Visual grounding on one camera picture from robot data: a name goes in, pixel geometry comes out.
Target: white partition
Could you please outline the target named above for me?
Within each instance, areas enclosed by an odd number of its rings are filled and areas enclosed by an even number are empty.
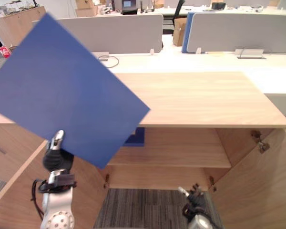
[[[286,15],[196,13],[186,45],[188,52],[200,47],[202,52],[264,49],[286,53]]]
[[[149,53],[162,49],[163,16],[121,15],[57,20],[91,52]]]

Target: metal bracket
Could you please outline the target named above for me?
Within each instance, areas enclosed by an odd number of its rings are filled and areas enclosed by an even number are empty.
[[[264,49],[235,49],[235,56],[238,59],[265,59]]]
[[[211,187],[213,189],[213,192],[216,192],[217,188],[215,186],[214,177],[210,176],[209,179],[210,179],[210,182],[211,182]]]
[[[269,143],[265,143],[262,141],[261,135],[262,135],[261,132],[258,130],[251,131],[251,137],[259,146],[259,152],[262,154],[270,148],[270,145]]]
[[[105,178],[105,184],[104,184],[104,188],[107,188],[109,186],[109,178],[110,178],[110,175],[109,174],[106,174],[106,178]]]

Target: cabinet hinge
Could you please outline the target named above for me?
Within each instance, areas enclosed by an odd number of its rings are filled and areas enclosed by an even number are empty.
[[[261,135],[262,135],[261,132],[258,130],[251,131],[251,137],[257,143],[259,147],[259,152],[262,154],[270,148],[270,145],[269,143],[265,143],[262,141]]]
[[[109,186],[109,178],[110,178],[110,175],[106,174],[104,188],[107,188]]]
[[[214,177],[210,176],[209,179],[210,179],[210,182],[211,182],[211,187],[212,187],[213,192],[216,192],[217,188],[215,186]]]

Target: cardboard box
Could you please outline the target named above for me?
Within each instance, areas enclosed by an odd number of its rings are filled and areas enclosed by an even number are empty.
[[[94,6],[92,0],[75,0],[78,9],[89,9]]]
[[[97,15],[97,6],[93,6],[90,9],[76,9],[77,17],[93,17]]]
[[[175,19],[173,43],[176,46],[182,46],[185,25],[186,25],[186,18],[176,18]]]

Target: cabinet top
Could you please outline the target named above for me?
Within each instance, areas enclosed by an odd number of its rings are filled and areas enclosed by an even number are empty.
[[[286,128],[285,116],[239,72],[116,76],[150,107],[141,126]]]
[[[24,10],[24,11],[21,11],[21,12],[18,12],[18,13],[13,13],[13,14],[6,15],[5,17],[2,17],[0,19],[4,19],[4,18],[7,18],[7,17],[12,17],[12,16],[15,16],[15,15],[19,15],[19,14],[22,14],[22,13],[26,13],[26,12],[32,11],[32,10],[38,10],[38,9],[40,10],[42,8],[44,9],[44,6],[34,7],[32,9],[28,9],[28,10]]]

